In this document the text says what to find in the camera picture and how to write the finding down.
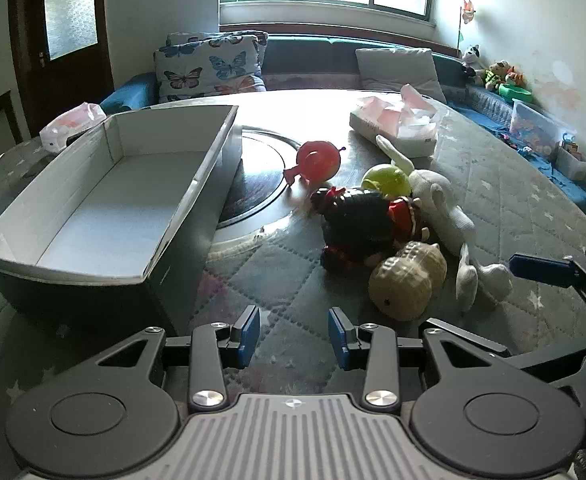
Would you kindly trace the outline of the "tan peanut toy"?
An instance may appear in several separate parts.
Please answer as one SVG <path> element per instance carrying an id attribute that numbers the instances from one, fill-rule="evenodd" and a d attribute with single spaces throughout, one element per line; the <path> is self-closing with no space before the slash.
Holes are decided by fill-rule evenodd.
<path id="1" fill-rule="evenodd" d="M 419 318 L 442 288 L 447 263 L 438 244 L 409 242 L 379 263 L 369 278 L 369 297 L 385 315 L 399 322 Z"/>

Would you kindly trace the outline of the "black-haired doll figure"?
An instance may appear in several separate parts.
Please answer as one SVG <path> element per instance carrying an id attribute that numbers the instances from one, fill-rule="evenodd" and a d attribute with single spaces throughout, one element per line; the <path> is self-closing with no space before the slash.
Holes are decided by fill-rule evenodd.
<path id="1" fill-rule="evenodd" d="M 320 263 L 329 272 L 373 268 L 404 244 L 430 237 L 418 198 L 332 186 L 314 192 L 310 205 L 322 217 Z"/>

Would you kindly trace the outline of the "flower toy on stick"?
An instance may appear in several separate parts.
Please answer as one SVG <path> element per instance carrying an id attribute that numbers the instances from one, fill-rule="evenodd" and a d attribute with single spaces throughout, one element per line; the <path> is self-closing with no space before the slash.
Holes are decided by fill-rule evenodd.
<path id="1" fill-rule="evenodd" d="M 460 49 L 460 44 L 463 40 L 462 26 L 471 23 L 475 18 L 475 13 L 476 10 L 471 0 L 463 0 L 462 6 L 459 8 L 457 49 Z"/>

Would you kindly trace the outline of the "butterfly print pillow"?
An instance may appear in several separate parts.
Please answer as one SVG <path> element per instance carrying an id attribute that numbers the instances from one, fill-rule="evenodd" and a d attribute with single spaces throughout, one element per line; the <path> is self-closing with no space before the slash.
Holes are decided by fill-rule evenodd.
<path id="1" fill-rule="evenodd" d="M 169 35 L 153 54 L 159 101 L 265 91 L 267 46 L 261 30 Z"/>

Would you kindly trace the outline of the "clear plastic storage bin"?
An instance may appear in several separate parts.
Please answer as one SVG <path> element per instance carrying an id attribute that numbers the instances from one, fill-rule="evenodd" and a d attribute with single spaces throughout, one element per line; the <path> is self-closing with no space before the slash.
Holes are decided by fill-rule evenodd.
<path id="1" fill-rule="evenodd" d="M 556 159 L 556 152 L 566 136 L 576 136 L 576 131 L 562 120 L 539 106 L 518 99 L 513 100 L 510 133 L 549 162 Z"/>

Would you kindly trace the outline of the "round induction cooktop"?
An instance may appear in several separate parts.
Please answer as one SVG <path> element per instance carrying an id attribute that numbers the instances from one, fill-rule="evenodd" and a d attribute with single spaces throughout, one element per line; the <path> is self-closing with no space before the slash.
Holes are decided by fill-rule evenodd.
<path id="1" fill-rule="evenodd" d="M 284 231 L 296 209 L 283 171 L 296 164 L 300 144 L 267 129 L 242 131 L 238 164 L 209 255 L 253 247 Z"/>

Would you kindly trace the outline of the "pink tissue pack far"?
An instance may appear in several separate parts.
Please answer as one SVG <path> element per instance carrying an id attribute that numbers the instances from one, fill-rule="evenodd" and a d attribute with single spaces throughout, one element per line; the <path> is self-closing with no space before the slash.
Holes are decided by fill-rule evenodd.
<path id="1" fill-rule="evenodd" d="M 80 136 L 106 119 L 106 114 L 98 104 L 83 102 L 68 110 L 39 132 L 41 145 L 49 153 L 58 154 L 66 149 L 71 138 Z"/>

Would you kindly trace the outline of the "panda plush toy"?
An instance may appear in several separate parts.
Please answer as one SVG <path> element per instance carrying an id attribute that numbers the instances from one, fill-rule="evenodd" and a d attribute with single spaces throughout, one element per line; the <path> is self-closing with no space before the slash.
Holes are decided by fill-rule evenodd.
<path id="1" fill-rule="evenodd" d="M 480 62 L 479 45 L 468 47 L 462 54 L 462 65 L 464 68 L 464 74 L 471 84 L 476 86 L 483 86 L 486 79 L 486 70 Z"/>

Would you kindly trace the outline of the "blue sofa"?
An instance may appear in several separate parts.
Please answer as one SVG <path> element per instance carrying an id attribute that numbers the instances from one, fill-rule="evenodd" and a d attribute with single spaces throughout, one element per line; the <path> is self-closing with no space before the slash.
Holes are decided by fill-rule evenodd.
<path id="1" fill-rule="evenodd" d="M 261 79 L 268 90 L 360 89 L 356 51 L 391 49 L 392 44 L 359 38 L 314 35 L 269 37 Z M 437 79 L 447 104 L 495 136 L 508 132 L 513 104 L 502 96 L 471 83 L 462 62 L 452 56 L 433 54 Z M 140 73 L 116 89 L 101 103 L 106 114 L 128 112 L 159 102 L 155 73 Z M 572 180 L 557 162 L 541 156 L 528 160 L 557 185 L 586 214 L 586 184 Z"/>

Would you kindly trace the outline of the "white plush rabbit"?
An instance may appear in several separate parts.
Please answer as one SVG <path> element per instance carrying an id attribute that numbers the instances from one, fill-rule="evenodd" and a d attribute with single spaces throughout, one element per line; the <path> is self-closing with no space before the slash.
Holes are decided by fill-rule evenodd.
<path id="1" fill-rule="evenodd" d="M 512 292 L 512 275 L 501 263 L 483 266 L 476 256 L 476 227 L 453 194 L 452 183 L 442 174 L 416 169 L 413 162 L 379 134 L 376 145 L 407 176 L 414 198 L 421 200 L 421 211 L 448 252 L 459 257 L 456 299 L 463 312 L 470 310 L 481 289 L 495 302 Z"/>

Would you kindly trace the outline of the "green alien toy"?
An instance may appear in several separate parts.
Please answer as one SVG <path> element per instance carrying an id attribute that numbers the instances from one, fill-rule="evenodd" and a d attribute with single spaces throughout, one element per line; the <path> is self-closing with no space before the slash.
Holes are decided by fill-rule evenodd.
<path id="1" fill-rule="evenodd" d="M 379 164 L 370 168 L 364 174 L 360 186 L 393 198 L 410 196 L 412 192 L 408 176 L 392 164 Z"/>

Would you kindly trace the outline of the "grey cushion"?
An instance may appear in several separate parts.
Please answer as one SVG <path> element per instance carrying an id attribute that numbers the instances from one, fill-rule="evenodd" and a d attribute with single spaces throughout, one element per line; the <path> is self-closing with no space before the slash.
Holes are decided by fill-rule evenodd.
<path id="1" fill-rule="evenodd" d="M 419 94 L 447 103 L 430 49 L 357 49 L 356 58 L 366 90 L 398 93 L 405 84 L 410 84 Z"/>

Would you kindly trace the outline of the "red rubber toy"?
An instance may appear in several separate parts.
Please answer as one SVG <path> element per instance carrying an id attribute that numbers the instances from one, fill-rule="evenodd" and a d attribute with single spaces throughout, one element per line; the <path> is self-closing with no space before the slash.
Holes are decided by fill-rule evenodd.
<path id="1" fill-rule="evenodd" d="M 309 184 L 329 181 L 340 170 L 344 148 L 328 141 L 309 141 L 302 144 L 296 153 L 296 165 L 283 170 L 287 185 L 292 185 L 297 177 Z"/>

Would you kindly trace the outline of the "green bowl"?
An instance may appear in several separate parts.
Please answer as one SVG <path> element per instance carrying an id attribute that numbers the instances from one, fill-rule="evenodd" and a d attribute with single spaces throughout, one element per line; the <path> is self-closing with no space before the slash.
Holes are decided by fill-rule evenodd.
<path id="1" fill-rule="evenodd" d="M 510 104 L 512 104 L 515 100 L 519 100 L 525 103 L 532 102 L 532 92 L 519 86 L 502 84 L 498 89 L 498 93 L 499 96 L 502 96 L 502 98 Z"/>

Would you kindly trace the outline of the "small white container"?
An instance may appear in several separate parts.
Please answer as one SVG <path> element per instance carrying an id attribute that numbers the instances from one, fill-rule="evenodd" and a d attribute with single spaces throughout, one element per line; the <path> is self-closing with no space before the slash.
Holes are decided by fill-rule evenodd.
<path id="1" fill-rule="evenodd" d="M 570 143 L 562 143 L 558 148 L 555 167 L 566 178 L 573 181 L 582 181 L 586 177 L 585 156 Z"/>

